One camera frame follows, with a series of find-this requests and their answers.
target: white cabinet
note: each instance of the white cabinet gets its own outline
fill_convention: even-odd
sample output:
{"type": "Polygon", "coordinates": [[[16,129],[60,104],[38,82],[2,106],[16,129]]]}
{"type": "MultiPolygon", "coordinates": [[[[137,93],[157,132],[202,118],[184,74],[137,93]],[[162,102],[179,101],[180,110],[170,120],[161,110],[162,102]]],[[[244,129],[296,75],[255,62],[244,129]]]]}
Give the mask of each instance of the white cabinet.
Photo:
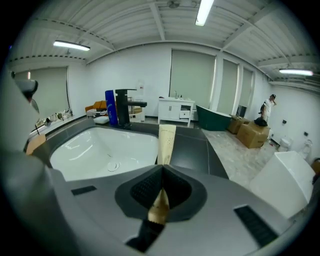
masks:
{"type": "Polygon", "coordinates": [[[191,121],[193,100],[176,99],[173,97],[159,99],[158,124],[160,120],[188,123],[191,121]]]}

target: person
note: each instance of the person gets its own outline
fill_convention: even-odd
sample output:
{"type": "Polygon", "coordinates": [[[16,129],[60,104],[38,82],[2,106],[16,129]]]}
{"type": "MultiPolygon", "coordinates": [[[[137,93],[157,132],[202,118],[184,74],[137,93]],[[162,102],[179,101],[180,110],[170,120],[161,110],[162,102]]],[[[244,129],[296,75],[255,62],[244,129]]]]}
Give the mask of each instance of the person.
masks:
{"type": "Polygon", "coordinates": [[[263,118],[263,120],[266,121],[266,123],[268,123],[269,121],[269,117],[271,114],[271,108],[275,105],[277,105],[277,103],[275,102],[276,99],[276,95],[272,94],[270,96],[270,98],[267,98],[264,103],[263,103],[263,110],[261,112],[261,117],[263,118]]]}

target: black countertop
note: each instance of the black countertop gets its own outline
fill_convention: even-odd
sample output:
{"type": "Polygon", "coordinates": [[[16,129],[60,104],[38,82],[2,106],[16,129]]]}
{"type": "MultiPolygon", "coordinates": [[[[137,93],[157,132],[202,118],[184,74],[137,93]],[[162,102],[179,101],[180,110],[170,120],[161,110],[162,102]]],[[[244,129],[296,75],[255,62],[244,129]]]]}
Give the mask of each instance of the black countertop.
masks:
{"type": "MultiPolygon", "coordinates": [[[[86,119],[51,137],[36,148],[32,155],[38,157],[48,167],[52,168],[50,163],[52,153],[75,135],[92,127],[126,130],[135,133],[151,134],[157,137],[159,135],[159,125],[157,124],[134,122],[131,127],[124,129],[122,127],[112,127],[109,123],[95,124],[93,119],[86,119]]],[[[215,150],[200,129],[176,127],[170,164],[228,179],[228,175],[215,150]]]]}

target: sink drain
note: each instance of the sink drain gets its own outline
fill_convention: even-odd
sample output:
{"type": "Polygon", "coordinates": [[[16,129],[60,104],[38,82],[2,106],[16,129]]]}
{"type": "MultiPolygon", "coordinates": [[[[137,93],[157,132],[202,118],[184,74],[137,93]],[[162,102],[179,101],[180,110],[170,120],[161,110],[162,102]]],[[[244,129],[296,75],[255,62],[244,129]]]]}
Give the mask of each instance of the sink drain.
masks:
{"type": "Polygon", "coordinates": [[[120,164],[116,162],[110,162],[108,163],[108,171],[109,172],[114,172],[119,168],[120,164]]]}

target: white bathtub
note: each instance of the white bathtub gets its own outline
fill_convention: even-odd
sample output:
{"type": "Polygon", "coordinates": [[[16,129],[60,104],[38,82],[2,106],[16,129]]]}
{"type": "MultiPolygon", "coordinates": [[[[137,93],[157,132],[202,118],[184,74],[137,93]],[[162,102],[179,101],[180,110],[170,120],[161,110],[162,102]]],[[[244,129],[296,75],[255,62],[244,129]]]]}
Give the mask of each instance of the white bathtub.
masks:
{"type": "Polygon", "coordinates": [[[251,181],[250,189],[290,218],[309,203],[314,175],[297,152],[276,152],[251,181]]]}
{"type": "Polygon", "coordinates": [[[93,127],[58,147],[51,155],[53,168],[66,181],[121,174],[154,165],[158,138],[152,135],[93,127]]]}

